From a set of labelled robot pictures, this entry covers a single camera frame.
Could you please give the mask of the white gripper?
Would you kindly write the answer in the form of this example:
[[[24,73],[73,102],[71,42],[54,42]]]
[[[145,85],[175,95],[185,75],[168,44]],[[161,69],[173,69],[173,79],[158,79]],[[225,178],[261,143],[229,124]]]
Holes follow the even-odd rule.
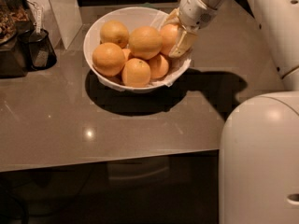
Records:
[[[216,17],[217,11],[210,8],[202,0],[180,0],[179,7],[173,9],[162,23],[179,24],[175,45],[170,49],[170,58],[179,58],[193,45],[197,38],[197,31],[207,27]]]

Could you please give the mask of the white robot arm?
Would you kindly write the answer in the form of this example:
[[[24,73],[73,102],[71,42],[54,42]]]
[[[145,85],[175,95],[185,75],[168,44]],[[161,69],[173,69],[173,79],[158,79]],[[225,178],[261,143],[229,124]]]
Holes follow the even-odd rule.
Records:
[[[167,22],[178,25],[173,58],[226,0],[180,0]],[[219,224],[299,224],[299,0],[248,0],[285,90],[238,106],[225,122],[219,151]]]

